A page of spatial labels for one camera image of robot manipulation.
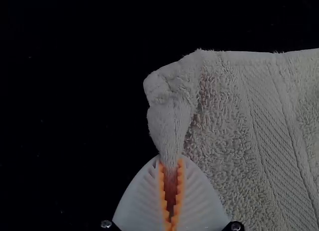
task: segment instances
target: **orange gripper pad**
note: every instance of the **orange gripper pad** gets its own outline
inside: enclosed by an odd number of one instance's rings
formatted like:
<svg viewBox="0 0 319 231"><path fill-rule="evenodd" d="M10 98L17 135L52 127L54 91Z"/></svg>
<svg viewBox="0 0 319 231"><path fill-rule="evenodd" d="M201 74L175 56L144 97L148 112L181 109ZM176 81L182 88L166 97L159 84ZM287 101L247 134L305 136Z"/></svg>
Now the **orange gripper pad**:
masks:
<svg viewBox="0 0 319 231"><path fill-rule="evenodd" d="M185 164L182 159L178 161L177 169L177 194L175 196L175 205L173 208L173 216L171 217L171 222L169 222L169 211L167 210L167 201L165 200L165 191L164 191L164 167L162 164L159 164L159 193L161 207L163 210L163 220L165 231L176 231L179 215L181 212L182 201L185 193L184 186L184 173L185 173Z"/></svg>

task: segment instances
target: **screw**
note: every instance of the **screw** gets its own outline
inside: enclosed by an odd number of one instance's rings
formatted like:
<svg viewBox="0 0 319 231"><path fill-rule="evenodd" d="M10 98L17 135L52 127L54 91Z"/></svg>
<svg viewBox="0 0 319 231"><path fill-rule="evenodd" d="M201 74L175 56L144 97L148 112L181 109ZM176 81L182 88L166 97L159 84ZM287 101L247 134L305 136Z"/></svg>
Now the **screw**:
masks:
<svg viewBox="0 0 319 231"><path fill-rule="evenodd" d="M241 225L239 223L233 223L230 227L231 231L240 231Z"/></svg>

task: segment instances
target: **black background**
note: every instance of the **black background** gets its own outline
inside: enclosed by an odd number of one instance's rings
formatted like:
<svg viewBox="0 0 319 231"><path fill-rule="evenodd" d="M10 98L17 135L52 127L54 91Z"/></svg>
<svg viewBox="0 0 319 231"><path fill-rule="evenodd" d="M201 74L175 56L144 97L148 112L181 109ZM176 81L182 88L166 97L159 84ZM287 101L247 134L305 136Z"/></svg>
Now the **black background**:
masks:
<svg viewBox="0 0 319 231"><path fill-rule="evenodd" d="M152 71L197 48L319 47L317 0L199 1L1 0L0 231L102 230L157 153Z"/></svg>

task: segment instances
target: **towel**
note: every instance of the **towel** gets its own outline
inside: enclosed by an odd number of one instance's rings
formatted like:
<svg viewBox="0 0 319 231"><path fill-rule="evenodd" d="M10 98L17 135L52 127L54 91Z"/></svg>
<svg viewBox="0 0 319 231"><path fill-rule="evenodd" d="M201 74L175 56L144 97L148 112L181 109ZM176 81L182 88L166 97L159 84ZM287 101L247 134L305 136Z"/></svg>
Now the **towel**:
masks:
<svg viewBox="0 0 319 231"><path fill-rule="evenodd" d="M171 174L188 156L247 230L319 230L319 49L199 49L152 72L144 90Z"/></svg>

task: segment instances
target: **white towel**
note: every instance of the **white towel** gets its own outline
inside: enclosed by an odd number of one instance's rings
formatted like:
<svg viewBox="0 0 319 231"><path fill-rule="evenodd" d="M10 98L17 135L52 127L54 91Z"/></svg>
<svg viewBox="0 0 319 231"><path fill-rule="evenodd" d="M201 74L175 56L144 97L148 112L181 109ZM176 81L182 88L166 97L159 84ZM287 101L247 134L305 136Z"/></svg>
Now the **white towel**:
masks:
<svg viewBox="0 0 319 231"><path fill-rule="evenodd" d="M144 89L167 167L191 158L247 230L319 230L319 49L197 50Z"/></svg>

